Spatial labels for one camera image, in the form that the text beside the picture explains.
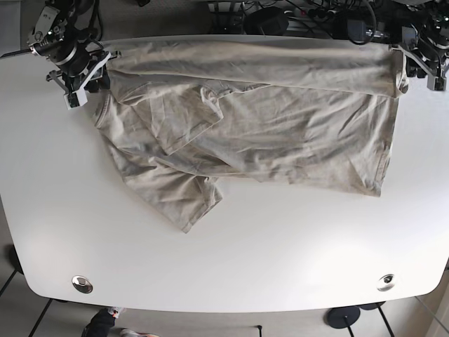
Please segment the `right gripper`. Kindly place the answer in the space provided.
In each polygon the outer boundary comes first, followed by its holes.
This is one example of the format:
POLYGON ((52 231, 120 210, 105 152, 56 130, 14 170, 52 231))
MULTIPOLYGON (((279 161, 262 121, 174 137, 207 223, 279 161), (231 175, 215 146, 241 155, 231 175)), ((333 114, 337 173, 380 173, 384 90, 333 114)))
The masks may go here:
POLYGON ((46 75, 46 81, 55 82, 66 94, 76 91, 97 93, 110 89, 107 62, 120 56, 120 52, 84 51, 70 61, 58 65, 46 75))

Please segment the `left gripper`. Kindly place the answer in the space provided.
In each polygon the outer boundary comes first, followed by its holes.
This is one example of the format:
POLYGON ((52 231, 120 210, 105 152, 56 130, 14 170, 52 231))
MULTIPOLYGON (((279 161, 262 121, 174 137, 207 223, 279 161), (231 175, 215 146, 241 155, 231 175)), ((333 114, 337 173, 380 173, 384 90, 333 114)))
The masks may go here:
POLYGON ((413 62, 427 75, 428 83, 446 83, 447 77, 446 72, 447 69, 443 68, 443 63, 440 55, 436 53, 436 67, 432 69, 424 60, 423 56, 420 57, 408 50, 403 44, 392 44, 390 46, 391 49, 400 51, 404 54, 405 57, 410 58, 413 62))

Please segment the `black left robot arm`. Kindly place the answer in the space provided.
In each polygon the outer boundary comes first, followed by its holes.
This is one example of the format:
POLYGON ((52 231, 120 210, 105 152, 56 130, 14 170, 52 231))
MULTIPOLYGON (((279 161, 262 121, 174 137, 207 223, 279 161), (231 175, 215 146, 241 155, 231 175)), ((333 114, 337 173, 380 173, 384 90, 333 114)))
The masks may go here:
POLYGON ((444 91, 448 72, 448 2, 396 1, 397 43, 407 57, 408 77, 427 78, 427 87, 444 91))

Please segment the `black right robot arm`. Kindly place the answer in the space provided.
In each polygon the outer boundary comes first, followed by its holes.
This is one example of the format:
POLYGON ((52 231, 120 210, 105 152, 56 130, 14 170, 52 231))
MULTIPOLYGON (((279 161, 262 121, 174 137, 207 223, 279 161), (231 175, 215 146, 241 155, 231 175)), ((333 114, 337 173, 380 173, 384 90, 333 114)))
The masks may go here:
POLYGON ((28 36, 31 53, 57 69, 46 76, 64 92, 70 107, 82 95, 110 89, 106 63, 118 56, 101 43, 103 24, 99 1, 46 1, 28 36))

